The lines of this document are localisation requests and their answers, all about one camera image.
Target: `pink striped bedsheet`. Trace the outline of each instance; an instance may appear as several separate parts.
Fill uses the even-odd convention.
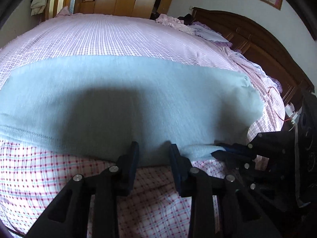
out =
[[[278,93],[270,92],[268,96],[268,89],[274,84],[259,69],[227,47],[139,18],[75,14],[40,24],[0,51],[0,89],[17,67],[72,55],[147,56],[243,72],[259,91],[265,106],[261,119],[249,129],[248,140],[259,132],[279,131],[283,126],[278,117],[285,117],[283,101]],[[216,160],[192,163],[212,176],[225,175],[223,163]],[[108,166],[108,162],[61,155],[2,139],[0,219],[25,234],[73,175],[95,175]],[[169,167],[139,168],[131,195],[118,200],[120,235],[187,237],[190,205],[190,198],[177,195]]]

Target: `plaid bedsheet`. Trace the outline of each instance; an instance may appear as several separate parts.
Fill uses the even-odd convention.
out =
[[[0,89],[17,67],[72,55],[148,56],[243,72],[265,106],[262,118],[249,129],[248,140],[283,126],[277,116],[285,117],[283,101],[278,93],[268,96],[274,84],[262,71],[227,47],[138,18],[75,14],[40,24],[0,51]],[[192,163],[209,175],[225,175],[224,165],[216,160]],[[73,175],[95,175],[110,165],[0,139],[0,219],[25,234]],[[169,167],[140,168],[131,195],[118,200],[120,236],[187,237],[190,206],[190,198],[177,195]],[[88,229],[90,236],[91,219]]]

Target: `bedspread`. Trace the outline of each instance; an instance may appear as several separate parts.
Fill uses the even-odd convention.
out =
[[[75,14],[48,20],[0,51],[0,88],[17,67],[71,55],[148,56],[243,72],[264,103],[263,116],[249,129],[248,140],[258,132],[279,131],[283,126],[278,117],[285,116],[283,101],[274,92],[268,96],[273,82],[259,69],[227,47],[145,19]],[[98,174],[109,165],[0,140],[0,219],[9,228],[26,233],[73,175]],[[224,176],[224,166],[216,160],[193,165],[210,175]],[[118,200],[120,235],[187,237],[190,204],[190,198],[177,196],[169,167],[139,168],[132,194]]]

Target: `red wire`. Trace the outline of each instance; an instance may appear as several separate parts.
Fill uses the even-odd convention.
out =
[[[268,88],[268,92],[267,92],[267,95],[268,95],[268,97],[270,97],[270,90],[271,90],[271,88],[274,88],[275,89],[275,91],[279,94],[279,92],[276,90],[276,88],[275,87],[269,87]],[[290,121],[292,118],[288,118],[288,119],[286,119],[286,120],[283,120],[278,114],[277,114],[277,112],[274,110],[274,112],[276,113],[276,115],[278,116],[278,118],[280,118],[282,121]]]

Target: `carved headboard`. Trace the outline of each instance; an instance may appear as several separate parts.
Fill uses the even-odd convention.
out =
[[[259,64],[268,76],[277,79],[283,88],[284,104],[292,102],[296,109],[302,104],[300,89],[314,91],[312,82],[293,60],[285,47],[270,32],[253,20],[225,11],[193,9],[196,21],[219,32],[250,61]]]

